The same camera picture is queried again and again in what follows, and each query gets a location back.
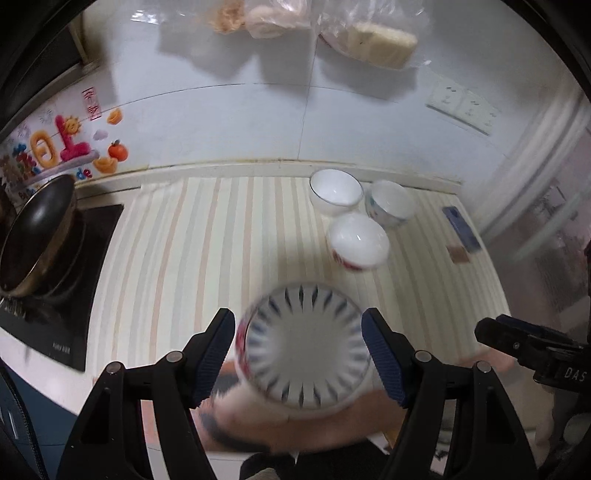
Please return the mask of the white plate blue ray pattern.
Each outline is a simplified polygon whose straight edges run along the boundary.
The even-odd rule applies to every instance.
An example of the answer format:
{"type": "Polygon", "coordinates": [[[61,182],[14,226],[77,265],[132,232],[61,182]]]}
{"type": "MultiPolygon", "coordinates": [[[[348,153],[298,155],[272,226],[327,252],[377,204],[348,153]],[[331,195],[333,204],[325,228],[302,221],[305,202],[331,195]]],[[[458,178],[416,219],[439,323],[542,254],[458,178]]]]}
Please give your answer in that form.
{"type": "Polygon", "coordinates": [[[318,283],[276,287],[239,322],[235,368],[273,413],[314,418],[338,412],[374,386],[360,307],[318,283]]]}

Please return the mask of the brown label on mat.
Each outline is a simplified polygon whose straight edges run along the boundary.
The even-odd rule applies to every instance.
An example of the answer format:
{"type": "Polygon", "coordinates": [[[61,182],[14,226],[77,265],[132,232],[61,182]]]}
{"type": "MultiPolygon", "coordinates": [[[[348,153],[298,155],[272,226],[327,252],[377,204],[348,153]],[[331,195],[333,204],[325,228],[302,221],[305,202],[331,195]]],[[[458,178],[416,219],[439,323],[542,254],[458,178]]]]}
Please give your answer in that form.
{"type": "Polygon", "coordinates": [[[467,264],[471,262],[470,255],[465,247],[447,246],[447,250],[454,264],[467,264]]]}

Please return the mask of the white bowl blue floral pattern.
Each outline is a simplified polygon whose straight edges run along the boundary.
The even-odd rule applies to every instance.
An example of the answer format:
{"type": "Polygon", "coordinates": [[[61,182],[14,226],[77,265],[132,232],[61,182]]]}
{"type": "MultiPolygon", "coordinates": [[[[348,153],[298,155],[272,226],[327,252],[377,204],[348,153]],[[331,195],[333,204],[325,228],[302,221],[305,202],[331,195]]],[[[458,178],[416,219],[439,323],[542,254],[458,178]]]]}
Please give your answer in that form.
{"type": "Polygon", "coordinates": [[[370,184],[366,193],[366,212],[384,228],[409,222],[416,214],[416,203],[405,187],[388,180],[370,184]]]}

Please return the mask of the colourful cartoon wall sticker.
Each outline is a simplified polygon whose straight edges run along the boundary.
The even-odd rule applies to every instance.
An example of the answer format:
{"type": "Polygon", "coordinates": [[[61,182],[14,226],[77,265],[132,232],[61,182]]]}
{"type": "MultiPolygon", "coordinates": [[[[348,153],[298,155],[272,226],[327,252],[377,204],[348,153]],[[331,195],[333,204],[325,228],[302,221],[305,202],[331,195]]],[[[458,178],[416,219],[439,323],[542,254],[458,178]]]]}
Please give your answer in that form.
{"type": "Polygon", "coordinates": [[[109,81],[81,81],[33,111],[1,141],[1,187],[23,205],[48,180],[113,175],[130,157],[109,81]]]}

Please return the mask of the plastic bag with bread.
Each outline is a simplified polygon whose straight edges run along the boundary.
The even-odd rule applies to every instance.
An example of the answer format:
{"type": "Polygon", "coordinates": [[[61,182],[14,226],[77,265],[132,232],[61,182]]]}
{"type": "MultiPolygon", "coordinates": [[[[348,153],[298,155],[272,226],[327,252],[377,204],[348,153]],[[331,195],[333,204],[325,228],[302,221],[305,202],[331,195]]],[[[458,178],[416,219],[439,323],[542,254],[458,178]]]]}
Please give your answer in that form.
{"type": "Polygon", "coordinates": [[[427,65],[431,1],[325,1],[318,35],[348,58],[387,70],[427,65]]]}

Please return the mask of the white bowl red pattern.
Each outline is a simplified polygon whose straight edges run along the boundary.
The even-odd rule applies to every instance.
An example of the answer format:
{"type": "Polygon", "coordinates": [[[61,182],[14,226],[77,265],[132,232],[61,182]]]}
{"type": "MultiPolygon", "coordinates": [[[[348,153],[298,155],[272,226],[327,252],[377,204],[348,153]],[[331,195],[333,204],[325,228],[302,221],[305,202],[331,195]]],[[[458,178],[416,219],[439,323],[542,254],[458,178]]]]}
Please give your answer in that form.
{"type": "Polygon", "coordinates": [[[391,251],[385,229],[358,212],[335,218],[327,231],[327,243],[335,262],[353,271],[377,269],[387,262],[391,251]]]}

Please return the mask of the white wall socket panel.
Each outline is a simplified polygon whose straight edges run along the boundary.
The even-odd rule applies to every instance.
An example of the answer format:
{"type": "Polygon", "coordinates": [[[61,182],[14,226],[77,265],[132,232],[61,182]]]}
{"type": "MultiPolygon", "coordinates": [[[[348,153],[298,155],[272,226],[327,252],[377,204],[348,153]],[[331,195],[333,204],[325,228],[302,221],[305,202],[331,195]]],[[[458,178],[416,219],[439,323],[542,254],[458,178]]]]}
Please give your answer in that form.
{"type": "Polygon", "coordinates": [[[426,106],[471,126],[485,135],[492,134],[494,124],[499,117],[499,110],[487,100],[443,76],[440,76],[435,83],[426,106]]]}

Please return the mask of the dark frying pan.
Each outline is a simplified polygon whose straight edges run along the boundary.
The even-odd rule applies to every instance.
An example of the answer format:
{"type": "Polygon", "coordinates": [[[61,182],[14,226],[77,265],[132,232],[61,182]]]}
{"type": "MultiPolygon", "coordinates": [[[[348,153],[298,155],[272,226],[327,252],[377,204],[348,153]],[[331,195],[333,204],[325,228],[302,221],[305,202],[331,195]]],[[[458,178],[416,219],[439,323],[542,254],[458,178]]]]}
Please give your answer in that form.
{"type": "Polygon", "coordinates": [[[27,201],[8,231],[1,293],[12,298],[53,294],[73,271],[85,235],[74,179],[53,178],[27,201]]]}

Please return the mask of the white bowl dark rim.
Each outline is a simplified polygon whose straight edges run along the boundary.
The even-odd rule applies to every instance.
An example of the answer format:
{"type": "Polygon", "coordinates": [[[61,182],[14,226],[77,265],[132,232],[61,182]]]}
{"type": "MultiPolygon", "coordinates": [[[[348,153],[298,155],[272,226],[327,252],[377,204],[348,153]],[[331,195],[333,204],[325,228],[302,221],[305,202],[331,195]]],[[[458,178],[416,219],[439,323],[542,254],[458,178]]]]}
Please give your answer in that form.
{"type": "Polygon", "coordinates": [[[348,172],[322,169],[308,180],[311,205],[322,215],[335,217],[352,211],[363,199],[363,187],[348,172]]]}

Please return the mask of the blue smartphone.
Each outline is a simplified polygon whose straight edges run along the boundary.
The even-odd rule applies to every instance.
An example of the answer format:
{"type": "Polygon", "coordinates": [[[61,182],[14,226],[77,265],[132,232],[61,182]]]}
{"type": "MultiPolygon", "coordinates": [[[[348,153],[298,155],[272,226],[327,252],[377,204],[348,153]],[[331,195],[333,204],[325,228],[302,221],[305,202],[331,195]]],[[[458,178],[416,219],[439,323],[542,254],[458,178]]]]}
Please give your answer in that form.
{"type": "Polygon", "coordinates": [[[482,246],[475,233],[457,207],[445,206],[442,208],[442,212],[469,253],[473,254],[482,250],[482,246]]]}

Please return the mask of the black induction cooktop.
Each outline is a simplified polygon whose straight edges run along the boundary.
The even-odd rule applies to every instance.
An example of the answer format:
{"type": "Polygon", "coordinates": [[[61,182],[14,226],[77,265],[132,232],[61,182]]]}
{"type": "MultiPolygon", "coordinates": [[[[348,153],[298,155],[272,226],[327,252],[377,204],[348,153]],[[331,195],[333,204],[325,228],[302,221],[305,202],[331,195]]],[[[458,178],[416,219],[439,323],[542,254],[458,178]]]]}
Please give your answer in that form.
{"type": "Polygon", "coordinates": [[[79,372],[85,370],[93,300],[121,204],[77,211],[72,264],[52,290],[1,303],[1,330],[33,350],[79,372]]]}

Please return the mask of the plastic bag with buns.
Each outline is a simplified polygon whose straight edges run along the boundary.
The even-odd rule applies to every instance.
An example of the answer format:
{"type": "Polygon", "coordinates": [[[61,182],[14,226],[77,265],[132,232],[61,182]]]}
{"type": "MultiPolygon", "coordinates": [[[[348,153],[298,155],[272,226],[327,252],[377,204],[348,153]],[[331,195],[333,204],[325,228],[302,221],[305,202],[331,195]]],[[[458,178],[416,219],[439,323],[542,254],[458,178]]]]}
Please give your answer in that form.
{"type": "Polygon", "coordinates": [[[246,31],[253,39],[273,39],[288,32],[311,29],[308,0],[216,1],[206,22],[218,34],[246,31]]]}

